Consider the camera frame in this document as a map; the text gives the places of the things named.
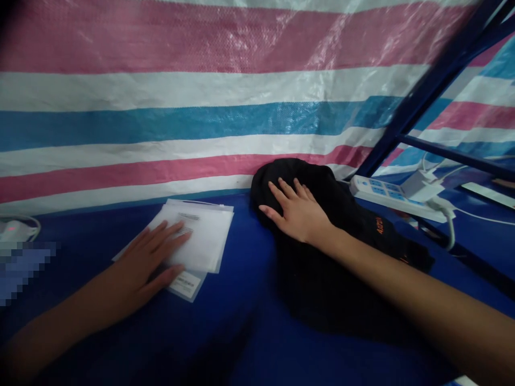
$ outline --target metal bar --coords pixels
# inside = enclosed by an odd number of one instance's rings
[[[485,33],[489,33],[497,26],[501,25],[501,23],[504,21],[504,19],[506,19],[506,17],[508,17],[513,8],[515,8],[515,0],[507,0],[499,12],[497,12],[495,16],[492,17],[492,20],[490,20],[490,23],[488,23],[484,29]]]
[[[400,135],[399,141],[420,150],[425,150],[432,154],[459,162],[460,164],[468,165],[483,172],[493,174],[504,180],[515,182],[515,170],[509,170],[503,165],[497,164],[491,160],[479,158],[474,155],[463,153],[459,150],[450,149],[446,146],[431,143],[409,135]]]
[[[433,68],[402,101],[382,138],[358,168],[356,174],[372,176],[399,144],[397,136],[408,133],[463,71],[466,64],[463,64],[461,59],[465,49],[481,35],[488,19],[497,11],[501,3],[502,0],[484,0],[481,3],[465,27],[447,45]]]
[[[463,64],[468,64],[476,56],[481,55],[487,49],[499,43],[505,37],[515,32],[515,15],[510,17],[498,27],[481,36],[463,55]]]

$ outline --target label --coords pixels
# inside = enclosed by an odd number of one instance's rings
[[[186,296],[192,298],[195,291],[200,284],[200,279],[197,276],[193,276],[191,273],[183,272],[177,279],[170,284],[170,288]]]

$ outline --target white stripe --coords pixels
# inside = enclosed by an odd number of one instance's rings
[[[420,3],[421,0],[159,0],[164,2],[235,6],[241,8],[273,8],[298,11],[356,13],[381,7]],[[472,5],[477,0],[433,0],[441,6]]]
[[[513,80],[477,76],[455,98],[455,102],[515,107]]]
[[[443,93],[441,98],[456,99],[458,95],[467,87],[467,85],[483,71],[483,67],[467,67],[461,74],[454,80],[453,83]]]
[[[515,141],[515,130],[496,128],[473,128],[471,130],[456,130],[441,128],[440,130],[424,130],[418,138],[446,146],[458,146],[460,143],[490,142],[503,143]]]
[[[334,171],[338,179],[345,178],[356,171],[355,168],[349,166],[328,166]],[[35,216],[37,214],[77,208],[133,202],[210,190],[248,189],[251,187],[252,177],[251,175],[218,176],[153,185],[83,190],[0,204],[0,212]]]
[[[347,128],[338,136],[251,135],[137,144],[42,147],[0,153],[0,177],[60,169],[234,154],[328,154],[339,145],[373,147],[383,129]]]
[[[264,74],[0,74],[0,110],[75,112],[405,97],[427,65]]]

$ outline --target person's right hand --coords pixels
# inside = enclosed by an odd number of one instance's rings
[[[293,182],[297,192],[282,178],[279,178],[279,186],[283,191],[271,181],[268,182],[272,194],[283,209],[282,217],[269,206],[260,205],[259,209],[288,236],[314,245],[334,226],[307,186],[301,185],[298,179],[294,179]]]

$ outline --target power strip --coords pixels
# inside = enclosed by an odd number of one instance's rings
[[[350,181],[350,192],[356,198],[397,209],[414,216],[436,222],[447,222],[442,212],[430,208],[426,203],[406,198],[400,185],[355,175]]]

